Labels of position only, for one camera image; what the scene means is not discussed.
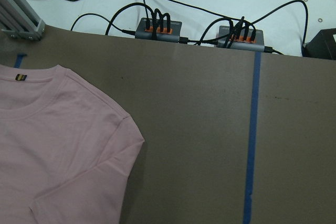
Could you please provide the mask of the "pink Snoopy t-shirt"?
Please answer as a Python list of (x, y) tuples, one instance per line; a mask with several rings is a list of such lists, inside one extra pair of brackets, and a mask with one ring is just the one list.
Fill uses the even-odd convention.
[(1, 66), (1, 223), (118, 223), (143, 142), (70, 69)]

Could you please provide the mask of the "grey USB hub near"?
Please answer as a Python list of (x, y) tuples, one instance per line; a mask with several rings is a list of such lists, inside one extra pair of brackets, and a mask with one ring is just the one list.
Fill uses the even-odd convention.
[(156, 25), (153, 26), (150, 18), (149, 24), (148, 26), (147, 18), (140, 20), (134, 35), (136, 39), (188, 44), (188, 38), (181, 36), (182, 22), (172, 20), (168, 24), (167, 20), (156, 20)]

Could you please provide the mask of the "grey usb hub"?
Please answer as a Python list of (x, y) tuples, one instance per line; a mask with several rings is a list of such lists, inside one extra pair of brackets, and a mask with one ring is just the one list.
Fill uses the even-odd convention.
[(188, 38), (181, 36), (182, 22), (172, 20), (168, 24), (167, 20), (156, 20), (156, 25), (153, 26), (150, 18), (149, 24), (148, 26), (147, 18), (140, 20), (134, 35), (136, 39), (188, 44)]
[(245, 32), (243, 29), (240, 36), (236, 37), (230, 47), (229, 44), (231, 40), (229, 40), (227, 44), (226, 40), (226, 37), (218, 39), (216, 47), (267, 53), (272, 53), (274, 51), (272, 47), (265, 45), (264, 32), (259, 29), (250, 28), (248, 32)]

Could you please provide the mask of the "grey USB hub far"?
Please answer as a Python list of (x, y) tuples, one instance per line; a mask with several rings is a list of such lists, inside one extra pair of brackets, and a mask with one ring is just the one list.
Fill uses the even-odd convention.
[(230, 47), (229, 44), (231, 40), (229, 40), (227, 44), (226, 40), (226, 37), (218, 39), (216, 47), (267, 53), (272, 53), (274, 51), (272, 47), (265, 45), (264, 32), (259, 29), (250, 28), (248, 32), (245, 32), (243, 29), (240, 36), (236, 37)]

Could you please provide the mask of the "black power box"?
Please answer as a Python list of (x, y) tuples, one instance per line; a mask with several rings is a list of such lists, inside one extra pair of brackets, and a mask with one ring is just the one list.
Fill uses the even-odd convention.
[(320, 30), (304, 47), (303, 56), (335, 60), (335, 28)]

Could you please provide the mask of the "aluminium frame post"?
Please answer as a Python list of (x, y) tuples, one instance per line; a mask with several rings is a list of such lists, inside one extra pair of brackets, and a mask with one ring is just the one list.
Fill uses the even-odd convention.
[(10, 38), (41, 40), (45, 22), (26, 0), (1, 0), (1, 31)]

